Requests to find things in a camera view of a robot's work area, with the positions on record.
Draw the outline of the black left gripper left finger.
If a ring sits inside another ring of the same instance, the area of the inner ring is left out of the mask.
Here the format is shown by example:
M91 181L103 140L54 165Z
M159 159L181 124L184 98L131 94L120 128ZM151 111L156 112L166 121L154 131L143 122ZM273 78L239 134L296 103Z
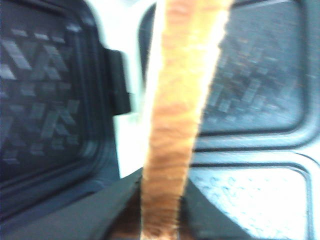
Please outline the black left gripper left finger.
M3 235L4 240L101 240L137 192L140 173Z

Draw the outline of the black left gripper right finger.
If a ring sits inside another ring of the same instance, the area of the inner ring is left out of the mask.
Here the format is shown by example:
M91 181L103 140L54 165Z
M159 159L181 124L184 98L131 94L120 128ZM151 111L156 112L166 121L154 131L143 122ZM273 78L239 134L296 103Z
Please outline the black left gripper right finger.
M180 240L250 240L252 237L222 213L188 181L181 199Z

